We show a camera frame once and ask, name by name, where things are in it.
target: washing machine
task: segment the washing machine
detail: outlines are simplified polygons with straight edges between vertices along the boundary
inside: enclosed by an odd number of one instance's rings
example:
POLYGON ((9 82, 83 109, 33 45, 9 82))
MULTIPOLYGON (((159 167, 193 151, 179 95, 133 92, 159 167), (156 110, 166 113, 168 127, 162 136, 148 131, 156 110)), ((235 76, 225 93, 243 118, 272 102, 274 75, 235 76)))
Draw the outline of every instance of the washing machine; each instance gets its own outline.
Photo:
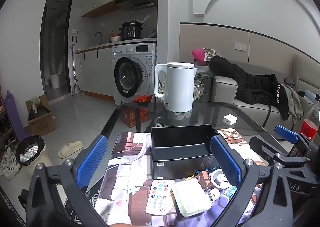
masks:
POLYGON ((155 43, 117 45, 112 48, 115 104, 133 101, 141 95, 153 95, 155 58, 155 43))

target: kitchen faucet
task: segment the kitchen faucet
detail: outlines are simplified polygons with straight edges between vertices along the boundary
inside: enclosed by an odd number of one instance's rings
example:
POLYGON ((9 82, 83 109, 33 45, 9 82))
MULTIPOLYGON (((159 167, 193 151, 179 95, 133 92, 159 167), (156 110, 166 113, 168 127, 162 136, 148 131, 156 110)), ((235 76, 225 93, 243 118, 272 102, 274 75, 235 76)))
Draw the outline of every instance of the kitchen faucet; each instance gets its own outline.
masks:
POLYGON ((100 34, 100 35, 101 35, 101 44, 103 44, 103 43, 102 43, 102 34, 101 34, 101 32, 97 32, 95 35, 97 35, 97 34, 100 34))

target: ceiling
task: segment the ceiling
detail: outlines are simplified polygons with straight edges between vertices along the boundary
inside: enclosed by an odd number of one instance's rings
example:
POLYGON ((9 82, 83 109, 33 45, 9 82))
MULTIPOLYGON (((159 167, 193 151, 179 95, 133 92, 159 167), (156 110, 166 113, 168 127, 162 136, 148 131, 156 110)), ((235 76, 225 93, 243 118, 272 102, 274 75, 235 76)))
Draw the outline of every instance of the ceiling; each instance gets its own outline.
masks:
POLYGON ((68 10, 69 0, 47 0, 46 21, 52 21, 68 10))

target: white charger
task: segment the white charger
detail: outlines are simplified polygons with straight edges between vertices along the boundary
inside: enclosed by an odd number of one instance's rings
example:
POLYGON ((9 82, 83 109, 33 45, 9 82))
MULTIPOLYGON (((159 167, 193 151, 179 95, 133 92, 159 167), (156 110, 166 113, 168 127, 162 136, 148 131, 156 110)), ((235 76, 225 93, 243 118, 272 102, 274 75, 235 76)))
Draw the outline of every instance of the white charger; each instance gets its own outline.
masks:
POLYGON ((237 122, 237 117, 228 114, 226 116, 223 117, 223 122, 229 126, 235 124, 237 122))

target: range hood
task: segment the range hood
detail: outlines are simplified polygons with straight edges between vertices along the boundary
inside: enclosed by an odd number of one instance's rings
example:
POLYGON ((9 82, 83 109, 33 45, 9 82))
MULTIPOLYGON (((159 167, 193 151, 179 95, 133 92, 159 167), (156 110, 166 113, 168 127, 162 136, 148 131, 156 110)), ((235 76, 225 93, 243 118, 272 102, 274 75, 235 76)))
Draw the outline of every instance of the range hood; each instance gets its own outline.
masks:
POLYGON ((115 5, 121 8, 140 9, 158 5, 158 0, 115 0, 115 5))

